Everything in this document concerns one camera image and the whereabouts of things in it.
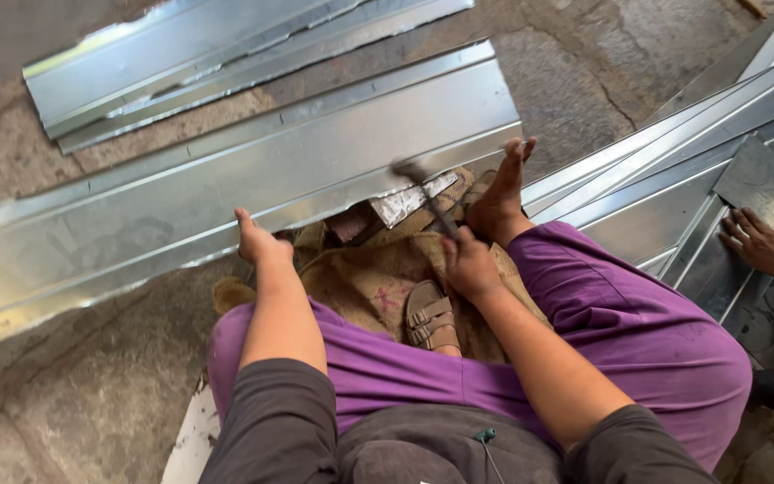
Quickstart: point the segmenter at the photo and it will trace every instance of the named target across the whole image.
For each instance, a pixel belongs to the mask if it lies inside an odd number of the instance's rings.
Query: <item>another person's hand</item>
[[[441,237],[446,258],[446,277],[459,294],[470,302],[503,289],[495,260],[489,247],[477,240],[467,226],[458,229],[458,245]]]
[[[253,264],[265,259],[281,259],[291,262],[294,248],[288,240],[280,240],[259,225],[255,225],[249,217],[249,212],[243,208],[235,208],[237,226],[241,229],[241,245],[238,255]]]
[[[774,230],[772,227],[760,220],[750,208],[743,208],[742,211],[734,210],[733,219],[725,217],[722,223],[727,232],[719,234],[722,242],[753,269],[774,277]]]

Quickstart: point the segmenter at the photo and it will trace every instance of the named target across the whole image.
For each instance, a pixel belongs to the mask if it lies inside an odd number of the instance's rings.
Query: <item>purple pants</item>
[[[745,351],[691,301],[611,256],[571,225],[549,222],[507,248],[555,331],[659,421],[704,468],[736,433],[751,387]],[[527,425],[554,444],[506,364],[447,357],[371,333],[311,302],[336,388],[339,433],[407,403],[473,406]],[[225,314],[209,342],[220,420],[229,410],[252,304]]]

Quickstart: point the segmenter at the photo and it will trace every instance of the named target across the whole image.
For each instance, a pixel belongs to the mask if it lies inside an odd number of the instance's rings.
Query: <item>concrete floor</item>
[[[758,25],[736,0],[477,0],[469,11],[61,156],[39,126],[20,67],[149,2],[0,0],[0,203],[484,36],[525,133],[540,139],[530,181],[634,131]],[[763,4],[774,11],[774,2]],[[227,258],[183,270],[1,343],[0,483],[158,481],[204,366],[211,284],[246,269]],[[725,461],[726,480],[742,462]]]

